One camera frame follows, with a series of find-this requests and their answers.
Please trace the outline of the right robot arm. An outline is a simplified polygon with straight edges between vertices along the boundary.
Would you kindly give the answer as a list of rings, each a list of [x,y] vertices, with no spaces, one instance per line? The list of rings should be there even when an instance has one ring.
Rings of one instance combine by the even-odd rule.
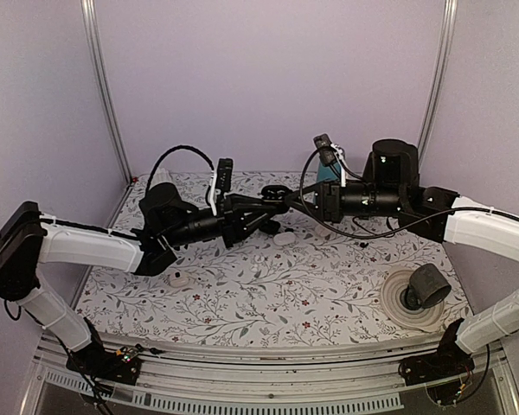
[[[345,216],[385,216],[407,230],[438,243],[472,246],[519,263],[519,217],[477,203],[445,188],[420,186],[417,148],[400,139],[373,143],[361,175],[347,170],[342,149],[327,135],[315,137],[326,167],[341,166],[340,177],[311,186],[300,184],[285,204],[334,231]],[[486,310],[453,323],[430,359],[436,376],[447,377],[464,356],[519,331],[519,289]]]

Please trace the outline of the black round earbud case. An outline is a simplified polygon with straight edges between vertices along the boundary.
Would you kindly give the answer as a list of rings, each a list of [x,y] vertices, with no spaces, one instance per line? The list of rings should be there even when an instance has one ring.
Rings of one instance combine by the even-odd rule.
[[[260,194],[264,201],[283,201],[290,192],[291,190],[283,185],[267,185],[261,189]]]

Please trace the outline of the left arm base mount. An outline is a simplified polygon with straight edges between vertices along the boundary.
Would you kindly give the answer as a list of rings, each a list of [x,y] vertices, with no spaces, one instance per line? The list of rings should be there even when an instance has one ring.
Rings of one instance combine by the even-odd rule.
[[[90,330],[91,343],[80,351],[70,351],[66,368],[92,379],[135,386],[142,366],[138,349],[123,346],[115,352],[107,351],[96,328],[88,319],[84,320]]]

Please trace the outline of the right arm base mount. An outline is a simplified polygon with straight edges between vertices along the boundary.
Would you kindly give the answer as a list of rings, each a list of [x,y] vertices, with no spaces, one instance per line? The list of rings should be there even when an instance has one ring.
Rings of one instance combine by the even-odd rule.
[[[400,361],[398,375],[407,386],[466,374],[475,368],[471,354],[456,344],[459,326],[464,321],[464,318],[460,318],[448,326],[435,351],[409,356]]]

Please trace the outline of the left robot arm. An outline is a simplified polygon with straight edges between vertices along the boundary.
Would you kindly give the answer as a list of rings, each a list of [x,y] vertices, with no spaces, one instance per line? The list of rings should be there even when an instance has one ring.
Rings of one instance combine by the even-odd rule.
[[[186,202],[171,182],[148,189],[139,202],[144,226],[129,233],[90,227],[43,214],[24,202],[0,230],[0,298],[28,311],[56,335],[93,375],[111,368],[99,337],[51,286],[38,276],[46,263],[101,266],[155,277],[176,262],[175,250],[220,238],[225,247],[247,239],[273,216],[287,212],[285,186],[266,186],[258,198],[211,195],[200,209]]]

